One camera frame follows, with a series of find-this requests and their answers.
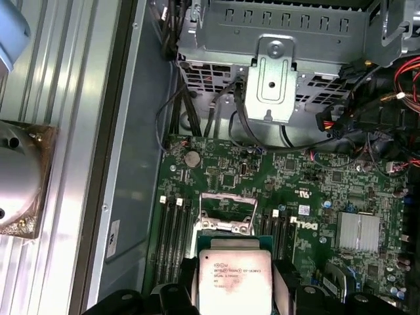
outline screw hole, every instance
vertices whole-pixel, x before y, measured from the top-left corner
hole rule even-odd
[[[19,141],[19,139],[17,139],[17,138],[11,138],[11,139],[9,140],[9,146],[10,146],[12,149],[16,149],[16,148],[19,146],[19,144],[20,144],[20,141]]]

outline microchip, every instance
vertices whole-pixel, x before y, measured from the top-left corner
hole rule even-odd
[[[341,182],[342,177],[343,177],[342,172],[334,171],[332,180],[333,182]]]
[[[379,267],[374,264],[369,264],[367,266],[367,275],[372,278],[377,278],[379,272]]]
[[[296,161],[294,159],[287,159],[284,165],[284,169],[288,171],[294,171],[296,168]]]

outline capacitor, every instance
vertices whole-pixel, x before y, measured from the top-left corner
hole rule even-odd
[[[393,274],[389,274],[389,275],[387,276],[387,280],[388,280],[389,282],[395,282],[396,277],[395,277]]]
[[[399,263],[402,263],[402,264],[404,264],[406,266],[411,265],[411,261],[409,259],[405,258],[405,257],[399,257],[398,258],[398,262]]]
[[[392,193],[392,196],[395,198],[404,198],[408,194],[408,189],[404,187],[398,187]]]
[[[331,206],[332,206],[333,204],[329,201],[329,200],[325,200],[323,203],[322,203],[322,207],[324,207],[324,208],[326,208],[326,209],[329,209],[329,208],[331,208]]]
[[[405,271],[410,271],[411,270],[411,267],[410,266],[407,266],[407,265],[405,265],[405,264],[403,264],[403,263],[401,263],[401,262],[399,262],[398,264],[396,264],[397,265],[397,267],[399,268],[399,269],[402,269],[402,270],[405,270]]]
[[[186,166],[195,169],[198,165],[200,165],[201,157],[196,151],[189,151],[184,156],[184,162]]]
[[[404,292],[404,293],[407,292],[407,288],[404,286],[404,284],[397,282],[394,285],[399,291]]]
[[[387,291],[391,293],[392,295],[397,294],[398,289],[394,287],[393,285],[387,285]]]
[[[404,298],[406,297],[406,294],[402,291],[398,291],[396,294],[396,297],[398,297],[400,300],[404,300]]]

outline silver heatsink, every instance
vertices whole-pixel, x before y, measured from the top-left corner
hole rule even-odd
[[[378,252],[379,217],[339,213],[337,227],[337,246],[343,249]]]

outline label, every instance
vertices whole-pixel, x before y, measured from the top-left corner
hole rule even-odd
[[[318,223],[299,221],[297,217],[290,217],[290,223],[295,223],[298,228],[304,228],[305,230],[318,231]]]
[[[299,215],[309,215],[310,207],[308,205],[299,205]]]
[[[332,284],[331,281],[329,281],[326,277],[323,278],[322,283],[325,285],[327,289],[329,289],[332,294],[334,294],[336,297],[338,297],[339,290],[335,285]]]
[[[108,250],[106,251],[106,258],[110,258],[116,253],[119,222],[120,220],[115,220],[113,223],[111,223],[110,239],[108,240]]]

